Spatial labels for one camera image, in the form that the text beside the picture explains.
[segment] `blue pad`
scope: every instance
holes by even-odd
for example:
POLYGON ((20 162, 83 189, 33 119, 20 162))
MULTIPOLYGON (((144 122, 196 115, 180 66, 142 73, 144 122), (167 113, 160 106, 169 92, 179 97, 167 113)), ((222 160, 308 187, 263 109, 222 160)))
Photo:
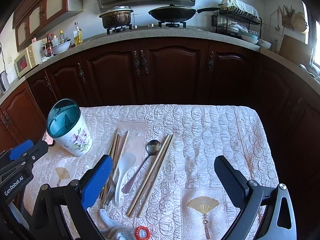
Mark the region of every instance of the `blue pad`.
POLYGON ((10 160, 11 161, 17 160, 18 158, 21 157, 22 154, 24 154, 32 146, 33 146, 33 142, 31 140, 26 140, 20 145, 16 146, 11 150, 11 153, 9 155, 10 160))
POLYGON ((103 155, 103 157, 98 161, 94 168, 88 170, 84 174, 84 176, 80 180, 80 185, 82 184, 82 182, 86 181, 87 176, 90 177, 88 183, 84 185, 83 189, 83 197, 81 204, 84 210, 87 210, 88 207, 92 207, 94 205, 99 196, 100 191, 102 190, 104 184, 106 183, 111 173, 111 170, 111 157, 109 155, 103 155))

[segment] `cutting board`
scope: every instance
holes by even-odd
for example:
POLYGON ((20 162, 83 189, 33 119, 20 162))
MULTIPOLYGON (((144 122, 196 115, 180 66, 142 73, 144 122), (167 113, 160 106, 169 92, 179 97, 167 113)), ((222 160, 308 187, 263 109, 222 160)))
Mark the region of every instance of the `cutting board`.
POLYGON ((291 36, 284 35, 279 51, 281 57, 290 60, 295 65, 303 64, 307 67, 309 65, 311 53, 311 46, 291 36))

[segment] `gold fan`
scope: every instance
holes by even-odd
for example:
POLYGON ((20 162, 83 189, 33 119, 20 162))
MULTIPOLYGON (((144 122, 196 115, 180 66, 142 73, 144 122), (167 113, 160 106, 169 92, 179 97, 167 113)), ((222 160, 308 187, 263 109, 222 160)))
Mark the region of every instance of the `gold fan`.
POLYGON ((70 178, 70 174, 69 174, 68 170, 66 168, 63 168, 63 167, 55 168, 55 170, 56 170, 56 173, 58 174, 58 177, 59 177, 59 181, 57 183, 57 187, 59 187, 60 183, 61 183, 61 180, 69 179, 70 178))
POLYGON ((194 208, 195 210, 199 211, 203 215, 203 225, 204 225, 204 231, 205 236, 207 239, 210 239, 209 230, 208 230, 208 217, 207 213, 210 212, 212 209, 214 209, 216 206, 219 205, 219 201, 215 200, 214 198, 201 196, 197 197, 193 200, 191 200, 187 206, 194 208))

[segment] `table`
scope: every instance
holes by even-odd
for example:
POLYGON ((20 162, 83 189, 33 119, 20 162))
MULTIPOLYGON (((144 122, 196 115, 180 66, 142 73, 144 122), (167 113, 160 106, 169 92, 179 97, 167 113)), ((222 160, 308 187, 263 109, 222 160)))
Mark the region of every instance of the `table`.
MULTIPOLYGON (((111 203, 107 207, 109 217, 117 222, 130 227, 149 227, 154 240, 192 239, 193 235, 197 239, 205 239, 202 215, 186 205, 191 199, 202 195, 215 198, 220 203, 208 213, 208 217, 211 239, 222 238, 239 209, 232 205, 214 172, 213 162, 218 155, 224 155, 247 179, 255 179, 260 185, 268 187, 278 184, 263 126, 257 113, 248 107, 104 106, 81 108, 81 112, 93 138, 92 149, 82 157, 75 157, 58 144, 49 148, 48 153, 35 163, 34 179, 25 190, 24 206, 30 214, 41 185, 49 183, 51 187, 56 187, 55 168, 65 167, 70 173, 70 179, 61 185, 81 178, 108 152, 119 121, 127 121, 130 126, 139 122, 139 127, 141 122, 145 122, 145 131, 141 130, 139 135, 145 135, 141 149, 152 139, 163 141, 167 134, 172 133, 176 136, 143 216, 136 217, 135 211, 133 217, 129 218, 125 213, 151 167, 152 158, 148 160, 132 190, 121 195, 122 206, 116 207, 111 203)), ((143 153, 134 153, 141 157, 147 156, 145 150, 143 153)), ((135 165, 128 172, 125 182, 137 168, 138 165, 135 165)), ((106 228, 99 217, 99 208, 98 199, 88 211, 98 228, 106 228)), ((68 210, 65 207, 63 210, 70 231, 76 237, 77 232, 68 210)), ((253 238, 263 210, 260 208, 247 239, 253 238)))

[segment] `granite countertop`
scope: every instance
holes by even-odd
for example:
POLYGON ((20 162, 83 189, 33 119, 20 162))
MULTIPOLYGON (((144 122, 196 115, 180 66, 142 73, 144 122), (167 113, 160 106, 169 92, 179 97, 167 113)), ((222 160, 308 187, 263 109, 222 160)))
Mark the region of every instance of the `granite countertop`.
POLYGON ((99 34, 97 36, 91 37, 85 40, 85 42, 81 45, 78 45, 74 48, 68 49, 67 51, 56 55, 53 58, 50 58, 46 62, 40 64, 39 66, 32 69, 30 72, 28 72, 24 77, 22 77, 20 80, 15 82, 11 85, 10 89, 4 94, 0 95, 0 104, 10 95, 10 93, 18 87, 22 82, 24 82, 27 78, 32 76, 33 74, 37 73, 38 71, 46 68, 52 63, 57 62, 60 59, 63 59, 65 57, 68 57, 72 54, 81 52, 86 49, 94 48, 100 45, 104 45, 107 43, 112 43, 116 41, 125 41, 125 40, 131 40, 131 39, 139 39, 139 38, 152 38, 152 37, 185 37, 185 38, 199 38, 199 39, 207 39, 212 41, 221 41, 226 42, 229 44, 241 46, 247 49, 254 50, 256 52, 259 52, 261 54, 266 55, 267 57, 270 57, 271 59, 279 62, 283 66, 290 69, 292 72, 296 73, 298 76, 300 76, 305 82, 307 82, 319 95, 320 95, 320 85, 319 83, 312 78, 310 75, 308 75, 306 72, 304 72, 302 69, 300 69, 297 65, 293 64, 289 60, 271 52, 270 50, 260 48, 257 45, 254 45, 252 43, 249 43, 247 41, 243 41, 237 38, 233 38, 230 36, 218 34, 218 33, 212 33, 209 31, 204 31, 202 29, 198 28, 140 28, 137 30, 127 30, 122 33, 114 33, 107 35, 99 34))

